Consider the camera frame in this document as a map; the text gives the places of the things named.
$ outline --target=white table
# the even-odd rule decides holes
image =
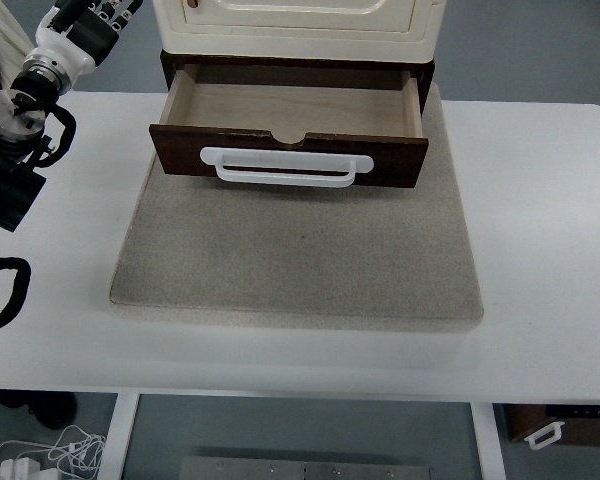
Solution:
[[[0,256],[34,272],[0,330],[0,388],[600,403],[600,107],[444,102],[484,319],[462,334],[374,333],[112,313],[165,98],[62,99],[79,124],[72,150],[18,231],[0,230]],[[0,308],[10,282],[0,274]]]

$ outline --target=power adapter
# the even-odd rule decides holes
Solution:
[[[61,480],[60,470],[40,470],[40,464],[28,457],[17,462],[12,459],[0,464],[0,480]]]

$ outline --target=gray felt mat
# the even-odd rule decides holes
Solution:
[[[415,189],[229,184],[156,159],[111,288],[130,318],[463,330],[483,314],[435,85]]]

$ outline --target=drawer handle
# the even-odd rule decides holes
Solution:
[[[356,173],[368,173],[373,168],[373,159],[367,155],[317,152],[204,147],[200,158],[207,165],[215,166],[222,180],[268,185],[343,188],[353,183]],[[225,167],[342,172],[346,175],[230,170]]]
[[[534,432],[526,437],[524,441],[529,442],[529,448],[531,448],[531,450],[540,450],[541,448],[551,445],[562,438],[562,429],[560,428],[562,425],[564,425],[564,422],[550,423],[546,427],[543,427],[537,432]],[[542,442],[536,443],[539,438],[542,438],[547,433],[552,433],[552,435]]]

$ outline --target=open drawer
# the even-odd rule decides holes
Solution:
[[[187,64],[150,133],[167,174],[414,187],[422,90],[408,70]]]

